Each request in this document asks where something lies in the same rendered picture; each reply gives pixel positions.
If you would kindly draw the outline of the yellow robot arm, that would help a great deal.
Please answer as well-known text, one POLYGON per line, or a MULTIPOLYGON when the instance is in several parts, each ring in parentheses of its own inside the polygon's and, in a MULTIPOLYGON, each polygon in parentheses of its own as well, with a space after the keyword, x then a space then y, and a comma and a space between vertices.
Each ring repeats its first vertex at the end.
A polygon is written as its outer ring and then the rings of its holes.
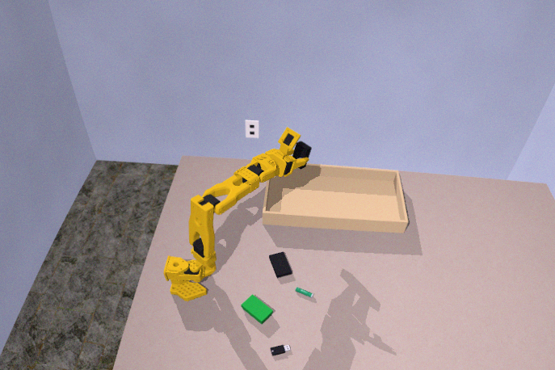
POLYGON ((274 160, 270 155, 262 153, 253 157, 250 164, 234 172, 234 175, 223 183, 218 183, 206 190, 203 196, 197 195, 191 198, 189 242, 193 246, 191 253, 196 260, 185 261, 178 257, 169 258, 166 275, 172 283, 171 294, 178 295, 185 301, 207 295, 207 289, 198 282, 216 270, 213 213, 221 215, 233 207, 241 198, 257 189, 259 182, 263 183, 274 178, 275 171, 274 160), (221 202, 215 198, 223 195, 228 196, 221 202), (189 282, 189 280, 196 283, 189 282))

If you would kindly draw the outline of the green cylinder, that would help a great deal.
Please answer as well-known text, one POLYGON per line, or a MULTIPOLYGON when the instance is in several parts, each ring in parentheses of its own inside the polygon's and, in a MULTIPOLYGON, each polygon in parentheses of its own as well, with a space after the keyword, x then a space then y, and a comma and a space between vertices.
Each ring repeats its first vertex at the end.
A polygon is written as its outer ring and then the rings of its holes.
POLYGON ((309 296, 309 297, 311 297, 311 298, 313 297, 313 294, 312 294, 311 292, 307 292, 307 291, 305 291, 305 290, 303 290, 303 289, 301 289, 301 288, 296 288, 296 292, 299 292, 299 293, 304 294, 304 295, 306 295, 306 296, 309 296))

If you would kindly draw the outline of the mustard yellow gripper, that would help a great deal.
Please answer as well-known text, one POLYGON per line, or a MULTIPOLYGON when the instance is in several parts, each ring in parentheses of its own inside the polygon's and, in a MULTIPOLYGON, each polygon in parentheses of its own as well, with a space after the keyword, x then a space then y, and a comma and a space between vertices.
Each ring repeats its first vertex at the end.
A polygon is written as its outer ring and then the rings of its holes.
POLYGON ((295 159, 293 156, 288 156, 294 153, 293 148, 300 137, 300 134, 287 127, 278 141, 281 144, 280 149, 271 149, 265 153, 267 156, 270 155, 276 164, 275 176, 287 177, 309 160, 309 158, 295 159))

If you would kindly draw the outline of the black usb flash drive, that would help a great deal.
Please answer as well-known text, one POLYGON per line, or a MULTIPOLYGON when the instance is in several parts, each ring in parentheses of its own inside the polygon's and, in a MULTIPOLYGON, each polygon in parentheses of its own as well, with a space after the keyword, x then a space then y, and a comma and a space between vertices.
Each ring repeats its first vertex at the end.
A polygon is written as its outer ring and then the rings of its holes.
POLYGON ((289 349, 289 345, 284 346, 284 345, 280 345, 277 347, 271 347, 271 354, 273 355, 279 355, 279 354, 283 354, 286 351, 290 351, 289 349))

